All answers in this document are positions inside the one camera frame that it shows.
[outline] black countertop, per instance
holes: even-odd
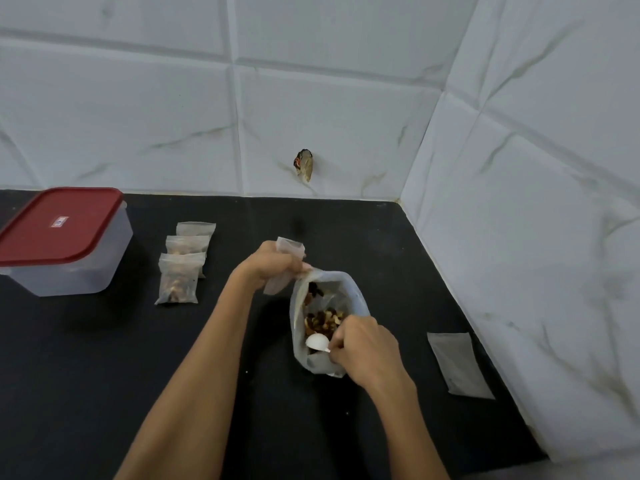
[[[32,193],[0,192],[0,225]],[[0,276],[0,477],[110,479],[187,354],[233,268],[281,235],[316,267],[349,273],[395,334],[424,419],[462,474],[544,458],[476,343],[496,401],[450,395],[426,332],[471,329],[395,203],[126,195],[134,236],[107,290],[37,298]],[[154,306],[164,239],[178,221],[216,222],[198,305]],[[314,376],[294,359],[291,286],[253,300],[226,478],[388,478],[385,438],[350,379]]]

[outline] left hand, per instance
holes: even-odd
[[[258,250],[238,265],[237,270],[249,279],[253,289],[262,288],[269,278],[284,271],[293,275],[310,271],[312,266],[300,259],[276,251],[275,241],[264,241]]]

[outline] person's right arm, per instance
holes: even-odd
[[[376,405],[394,480],[449,480],[391,332],[375,318],[350,315],[333,334],[329,348],[331,360],[343,366]]]

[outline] hand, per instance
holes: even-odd
[[[372,398],[415,387],[404,370],[398,341],[373,317],[349,315],[333,334],[329,349],[332,362],[343,366]]]
[[[242,261],[236,269],[245,275],[254,290],[258,290],[269,278],[284,271],[289,271],[295,276],[310,271],[312,266],[290,254],[277,252],[275,241],[264,241],[258,250]]]

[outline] ziplock bag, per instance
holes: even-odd
[[[495,399],[476,362],[468,333],[427,333],[449,392]]]
[[[160,254],[160,291],[156,305],[160,303],[197,303],[196,286],[198,270],[206,255]]]
[[[292,241],[285,237],[279,237],[276,241],[276,251],[279,253],[292,254],[298,259],[305,257],[305,245],[302,242]],[[285,271],[282,274],[274,276],[264,286],[264,294],[277,294],[284,290],[284,288],[293,279],[293,274],[290,271]]]
[[[309,283],[315,282],[324,296],[316,297],[305,306],[305,298]],[[332,377],[343,377],[346,371],[341,365],[331,362],[329,354],[317,352],[309,354],[305,345],[305,317],[308,313],[316,313],[328,307],[343,311],[345,316],[368,316],[369,309],[358,286],[347,273],[341,271],[322,271],[314,269],[304,278],[296,281],[289,302],[289,320],[293,338],[293,355],[302,367],[314,374],[328,374]]]
[[[207,253],[210,235],[168,235],[166,237],[167,254]],[[202,268],[198,272],[199,278],[204,278]]]
[[[177,235],[208,235],[216,231],[216,225],[209,222],[178,222],[175,227]]]

